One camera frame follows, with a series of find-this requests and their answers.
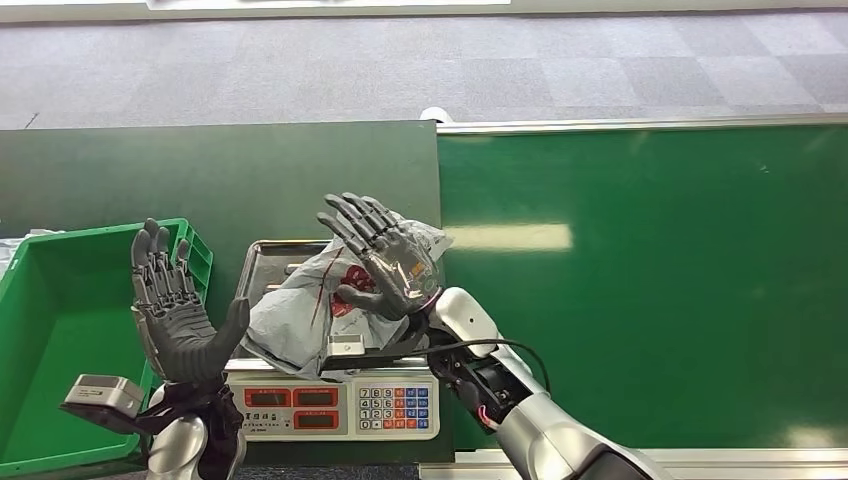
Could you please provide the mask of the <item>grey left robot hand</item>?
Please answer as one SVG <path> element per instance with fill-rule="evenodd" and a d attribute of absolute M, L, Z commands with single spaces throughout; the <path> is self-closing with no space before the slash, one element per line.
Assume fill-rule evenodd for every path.
<path fill-rule="evenodd" d="M 171 260 L 170 232 L 147 219 L 131 245 L 131 311 L 151 368 L 168 383 L 221 380 L 250 323 L 245 297 L 230 303 L 216 328 L 188 271 L 189 243 L 183 239 Z"/>

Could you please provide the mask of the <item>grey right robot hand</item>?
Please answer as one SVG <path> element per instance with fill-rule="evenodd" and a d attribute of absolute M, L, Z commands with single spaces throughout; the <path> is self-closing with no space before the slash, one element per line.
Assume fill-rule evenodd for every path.
<path fill-rule="evenodd" d="M 397 321 L 416 314 L 438 298 L 440 275 L 426 246 L 378 200 L 345 192 L 324 196 L 343 218 L 320 212 L 328 227 L 360 260 L 374 282 L 374 292 L 340 285 L 336 293 L 356 308 Z"/>

